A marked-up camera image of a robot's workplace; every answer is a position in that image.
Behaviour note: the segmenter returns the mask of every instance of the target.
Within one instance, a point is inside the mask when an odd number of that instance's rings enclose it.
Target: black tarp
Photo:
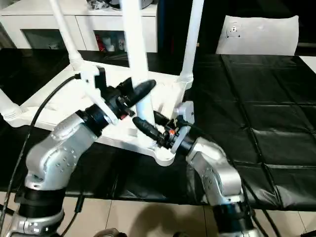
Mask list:
[[[84,59],[127,66],[126,55],[83,51]],[[0,87],[21,104],[68,64],[58,50],[0,51]],[[181,60],[148,54],[151,71],[178,75]],[[260,199],[254,207],[316,210],[316,75],[291,56],[197,55],[193,100],[196,125],[234,159]],[[5,191],[27,126],[0,121],[0,190]],[[36,128],[27,150],[49,132]],[[77,195],[84,184],[93,198],[202,204],[198,176],[184,157],[161,167],[153,158],[102,144],[81,157],[68,186]],[[15,187],[23,180],[19,169]]]

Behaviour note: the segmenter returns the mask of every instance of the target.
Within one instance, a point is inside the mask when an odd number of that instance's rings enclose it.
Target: wire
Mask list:
[[[244,182],[245,186],[247,187],[247,189],[249,190],[249,192],[251,193],[251,195],[253,196],[253,198],[255,199],[255,201],[260,204],[261,201],[258,199],[257,195],[251,189],[250,185],[245,180],[243,182]],[[262,211],[263,211],[264,215],[266,216],[266,218],[268,219],[270,225],[272,226],[272,229],[275,232],[276,236],[281,237],[281,234],[280,234],[276,224],[272,220],[271,216],[268,214],[267,210],[263,209]]]
[[[6,192],[6,195],[5,195],[5,199],[4,199],[4,204],[3,204],[3,208],[2,208],[2,213],[1,213],[1,217],[0,217],[0,236],[1,236],[1,233],[2,233],[2,229],[3,229],[3,223],[4,223],[4,218],[5,218],[5,213],[6,213],[6,210],[7,210],[7,207],[8,207],[8,203],[9,203],[9,200],[10,200],[10,194],[11,194],[11,191],[12,191],[12,185],[13,185],[13,181],[14,181],[14,178],[15,178],[15,175],[16,175],[16,171],[19,167],[19,164],[22,160],[22,157],[24,155],[24,150],[25,150],[25,147],[26,147],[26,144],[30,138],[30,135],[31,135],[31,132],[35,126],[35,123],[37,121],[37,119],[39,118],[40,116],[40,113],[42,112],[42,110],[44,109],[44,107],[46,106],[46,104],[50,101],[50,99],[64,86],[66,85],[68,82],[70,82],[71,80],[73,79],[79,79],[80,78],[80,75],[79,74],[76,74],[70,78],[68,78],[67,80],[65,80],[64,82],[62,82],[55,90],[53,90],[53,92],[43,101],[43,103],[40,105],[39,109],[36,111],[33,119],[32,119],[32,122],[30,124],[30,127],[29,127],[29,131],[28,131],[28,134],[26,135],[26,138],[24,140],[24,143],[23,143],[23,146],[22,146],[22,149],[21,149],[21,152],[20,152],[20,155],[19,155],[19,158],[15,164],[15,168],[13,170],[13,173],[12,173],[12,176],[11,176],[11,179],[10,179],[10,182],[9,182],[9,186],[8,186],[8,190]]]
[[[212,141],[215,141],[213,139],[213,137],[210,135],[210,134],[207,134],[205,133],[201,128],[197,127],[196,125],[192,124],[192,123],[189,123],[189,122],[186,122],[186,121],[183,121],[183,120],[180,120],[178,121],[181,125],[184,125],[184,126],[190,126],[191,128],[195,129],[196,131],[198,131],[201,135],[205,136],[207,139],[209,140],[212,140]],[[236,163],[234,161],[234,159],[230,159],[230,161],[232,162],[232,165],[235,169],[237,169],[237,166],[236,166]],[[247,194],[247,190],[246,190],[246,187],[247,186],[247,189],[249,190],[249,192],[251,193],[251,195],[253,196],[253,198],[255,199],[255,201],[257,202],[257,204],[260,205],[260,200],[258,199],[258,197],[256,196],[255,192],[253,191],[253,189],[246,183],[245,179],[243,179],[241,177],[241,188],[242,188],[242,191],[243,191],[243,195],[244,195],[244,198],[245,198],[245,202],[246,202],[246,205],[248,206],[248,209],[249,209],[249,213],[251,214],[251,217],[253,219],[253,221],[255,222],[255,224],[257,225],[258,229],[261,231],[261,233],[265,236],[265,237],[268,237],[268,234],[266,233],[266,231],[263,229],[263,227],[261,226],[261,224],[259,223],[257,217],[256,217],[256,214],[255,212],[253,211],[252,212],[252,209],[251,209],[251,206],[250,206],[250,202],[249,202],[249,197],[248,197],[248,194]],[[274,223],[274,221],[272,220],[271,216],[268,214],[268,212],[265,210],[265,209],[262,209],[264,215],[266,216],[267,220],[269,221],[270,225],[272,226],[272,229],[274,231],[274,233],[276,234],[277,237],[281,237],[281,234],[276,226],[276,224]]]
[[[68,226],[66,227],[66,229],[63,231],[63,233],[61,234],[60,237],[64,237],[65,234],[68,232],[68,230],[70,229],[70,227],[73,225],[73,223],[75,222],[75,219],[78,215],[78,213],[81,212],[82,210],[82,206],[83,206],[83,202],[84,202],[84,199],[85,199],[85,196],[84,196],[84,173],[83,173],[83,165],[80,165],[78,164],[78,168],[80,169],[81,171],[81,188],[80,188],[80,195],[77,199],[77,202],[76,202],[76,207],[75,207],[75,213],[74,213],[74,216],[73,218],[71,219],[71,221],[69,222]]]
[[[64,230],[64,232],[61,234],[60,237],[64,237],[65,234],[68,232],[68,230],[70,229],[70,227],[73,225],[73,223],[75,222],[75,219],[77,217],[78,213],[74,213],[74,216],[72,217],[71,221],[69,222],[67,228]]]

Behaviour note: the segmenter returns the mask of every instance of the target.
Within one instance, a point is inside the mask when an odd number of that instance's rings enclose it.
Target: silver robotic arm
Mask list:
[[[103,76],[96,77],[95,84],[104,104],[96,103],[85,111],[72,114],[28,153],[25,187],[16,199],[20,206],[5,237],[58,236],[56,231],[64,218],[62,204],[66,187],[80,156],[101,136],[107,125],[135,115],[130,107],[156,85],[154,80],[149,80],[133,88],[129,78],[114,88],[106,86],[104,71]],[[110,115],[105,113],[107,110],[111,111]]]
[[[188,135],[193,118],[193,103],[185,102],[169,120],[155,112],[155,122],[165,128],[160,133],[138,117],[134,124],[159,146],[186,156],[186,161],[199,174],[209,204],[213,208],[220,237],[259,237],[254,228],[242,193],[241,178],[226,158],[223,149],[204,138],[195,141]]]

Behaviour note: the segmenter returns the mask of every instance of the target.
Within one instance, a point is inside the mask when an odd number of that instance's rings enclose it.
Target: white stand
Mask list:
[[[22,114],[22,110],[14,104],[9,97],[0,89],[0,114],[3,119],[14,127],[15,119]]]
[[[179,81],[188,83],[186,89],[190,89],[193,83],[193,64],[196,56],[203,5],[204,0],[193,0],[186,51],[184,54],[182,72],[179,76]]]
[[[121,0],[130,68],[84,61],[69,34],[57,0],[50,0],[50,3],[68,50],[71,64],[23,103],[21,107],[14,104],[0,90],[0,113],[11,126],[29,125],[41,103],[60,83],[76,73],[81,73],[81,75],[84,73],[90,80],[90,77],[93,77],[93,68],[96,65],[105,68],[107,84],[114,87],[128,77],[132,77],[134,86],[147,79],[156,80],[157,85],[151,94],[136,105],[137,115],[152,124],[155,123],[153,110],[162,113],[168,118],[173,116],[174,109],[182,102],[185,90],[192,85],[192,69],[203,0],[193,1],[186,54],[180,76],[148,72],[141,30],[139,0]],[[83,91],[79,82],[73,80],[51,99],[41,112],[35,126],[52,130],[69,115],[77,110],[84,110],[92,104],[93,102],[86,96],[86,92]],[[158,148],[153,145],[152,140],[148,140],[142,133],[138,133],[131,118],[120,120],[117,126],[107,126],[97,142],[152,156],[162,166],[170,165],[174,160],[174,154],[169,150]]]
[[[138,0],[120,0],[120,5],[123,10],[127,55],[134,87],[149,79],[140,13],[141,6],[139,3],[140,1]],[[146,120],[152,125],[155,124],[152,98],[150,94],[137,103],[136,112],[137,116],[141,119]],[[141,131],[138,132],[137,136],[143,141],[144,146],[151,147],[155,144],[155,141],[147,137]]]

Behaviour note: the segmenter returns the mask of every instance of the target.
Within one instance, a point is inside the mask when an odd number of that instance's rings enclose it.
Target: tile floor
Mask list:
[[[3,203],[4,193],[0,193]],[[64,201],[65,219],[59,233],[67,226],[74,213],[76,198]],[[13,198],[9,207],[16,209]],[[273,230],[261,210],[256,210],[261,225],[270,237]],[[297,237],[306,231],[316,229],[315,212],[269,211],[283,237]],[[216,225],[209,206],[190,206],[152,202],[86,199],[82,213],[66,236],[93,237],[104,228],[117,228],[129,237],[172,237],[183,231],[192,237],[216,236]]]

